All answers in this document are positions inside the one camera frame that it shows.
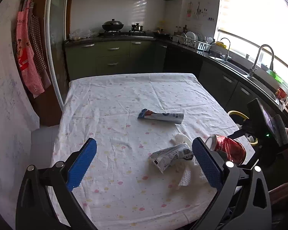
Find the person's left forearm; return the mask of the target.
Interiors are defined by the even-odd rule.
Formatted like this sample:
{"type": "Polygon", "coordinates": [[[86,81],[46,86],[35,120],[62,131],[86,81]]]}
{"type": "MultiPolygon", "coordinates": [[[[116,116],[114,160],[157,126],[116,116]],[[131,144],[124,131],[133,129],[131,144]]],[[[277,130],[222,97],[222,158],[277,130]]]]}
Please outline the person's left forearm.
{"type": "Polygon", "coordinates": [[[270,190],[269,192],[271,205],[286,199],[288,197],[288,182],[270,190]]]}

